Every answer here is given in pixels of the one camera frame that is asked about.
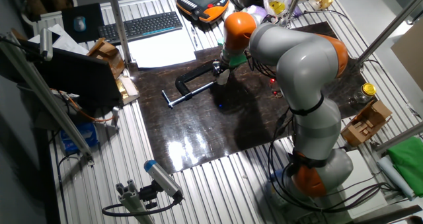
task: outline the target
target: white paper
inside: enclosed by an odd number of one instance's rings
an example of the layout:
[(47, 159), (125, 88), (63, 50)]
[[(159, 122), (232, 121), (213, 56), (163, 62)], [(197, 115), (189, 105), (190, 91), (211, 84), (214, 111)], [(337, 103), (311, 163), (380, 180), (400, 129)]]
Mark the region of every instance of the white paper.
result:
[[(84, 56), (88, 54), (89, 51), (85, 49), (84, 47), (78, 45), (78, 43), (74, 39), (72, 39), (72, 37), (70, 37), (70, 35), (68, 35), (68, 33), (66, 33), (66, 31), (59, 24), (51, 26), (47, 29), (60, 36), (59, 39), (57, 39), (53, 43), (53, 48), (81, 54)], [(40, 43), (40, 35), (37, 35), (29, 39), (28, 41), (34, 42), (34, 43)]]
[(130, 42), (129, 47), (139, 68), (163, 67), (196, 59), (184, 29)]

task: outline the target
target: yellow cap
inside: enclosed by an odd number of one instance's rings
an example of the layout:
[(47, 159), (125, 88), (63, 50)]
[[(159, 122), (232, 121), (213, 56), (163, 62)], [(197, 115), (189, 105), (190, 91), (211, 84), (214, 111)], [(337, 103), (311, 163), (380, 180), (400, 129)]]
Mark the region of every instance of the yellow cap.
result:
[(368, 96), (373, 96), (376, 93), (376, 87), (375, 85), (372, 85), (371, 83), (365, 83), (362, 86), (362, 90)]

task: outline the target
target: mouse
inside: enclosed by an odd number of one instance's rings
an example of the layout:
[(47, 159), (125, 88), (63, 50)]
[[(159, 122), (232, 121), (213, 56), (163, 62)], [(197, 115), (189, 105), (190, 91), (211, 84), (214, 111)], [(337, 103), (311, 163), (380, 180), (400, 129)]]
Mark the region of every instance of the mouse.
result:
[(77, 32), (83, 32), (87, 29), (85, 24), (85, 17), (78, 16), (73, 19), (73, 29)]

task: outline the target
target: black keyboard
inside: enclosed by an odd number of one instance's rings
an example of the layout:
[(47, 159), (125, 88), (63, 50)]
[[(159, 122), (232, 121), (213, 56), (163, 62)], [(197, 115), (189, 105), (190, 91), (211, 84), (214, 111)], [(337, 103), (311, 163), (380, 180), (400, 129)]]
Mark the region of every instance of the black keyboard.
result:
[[(182, 29), (182, 24), (176, 12), (161, 13), (142, 17), (140, 19), (127, 20), (124, 22), (124, 26), (126, 37), (129, 42)], [(99, 26), (98, 33), (101, 38), (106, 38), (108, 43), (114, 45), (120, 44), (116, 24)]]

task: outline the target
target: black monitor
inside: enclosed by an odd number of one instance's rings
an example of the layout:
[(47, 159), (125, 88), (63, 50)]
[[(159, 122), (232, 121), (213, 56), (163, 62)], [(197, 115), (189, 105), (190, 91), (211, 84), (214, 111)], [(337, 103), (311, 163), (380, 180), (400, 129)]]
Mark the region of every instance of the black monitor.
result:
[[(19, 42), (39, 52), (39, 44)], [(122, 96), (107, 61), (53, 48), (51, 61), (34, 64), (50, 88), (78, 94), (78, 103), (83, 108), (122, 105)]]

